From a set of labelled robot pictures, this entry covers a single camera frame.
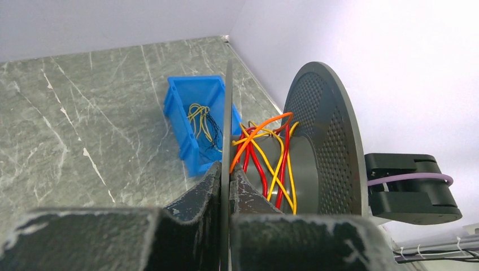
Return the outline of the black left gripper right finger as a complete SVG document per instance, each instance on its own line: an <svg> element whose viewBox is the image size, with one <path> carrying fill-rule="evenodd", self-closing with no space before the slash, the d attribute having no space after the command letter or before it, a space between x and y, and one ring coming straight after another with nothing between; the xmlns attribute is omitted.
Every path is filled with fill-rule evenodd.
<svg viewBox="0 0 479 271"><path fill-rule="evenodd" d="M399 270L380 230L357 215L286 215L242 167L230 175L233 270Z"/></svg>

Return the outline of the dark grey perforated spool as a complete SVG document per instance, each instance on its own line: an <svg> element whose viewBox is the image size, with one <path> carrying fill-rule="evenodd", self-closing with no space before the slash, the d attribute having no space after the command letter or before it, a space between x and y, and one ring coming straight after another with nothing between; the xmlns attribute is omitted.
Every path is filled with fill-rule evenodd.
<svg viewBox="0 0 479 271"><path fill-rule="evenodd" d="M367 214L363 150L351 102L336 73L309 62L294 77L284 110L291 112L290 154L295 215Z"/></svg>

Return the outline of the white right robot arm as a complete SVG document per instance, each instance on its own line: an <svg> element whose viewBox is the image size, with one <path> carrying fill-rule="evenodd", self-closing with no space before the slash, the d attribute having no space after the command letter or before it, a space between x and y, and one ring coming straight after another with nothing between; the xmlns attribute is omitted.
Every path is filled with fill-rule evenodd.
<svg viewBox="0 0 479 271"><path fill-rule="evenodd" d="M434 156L365 155L368 201L374 217L412 225L457 221L462 213L450 191L454 180Z"/></svg>

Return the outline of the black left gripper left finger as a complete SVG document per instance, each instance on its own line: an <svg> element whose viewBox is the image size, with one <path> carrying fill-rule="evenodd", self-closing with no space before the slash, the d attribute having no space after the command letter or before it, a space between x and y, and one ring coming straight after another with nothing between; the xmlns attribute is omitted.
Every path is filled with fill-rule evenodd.
<svg viewBox="0 0 479 271"><path fill-rule="evenodd" d="M218 270L221 163L165 207L37 208L1 245L2 270Z"/></svg>

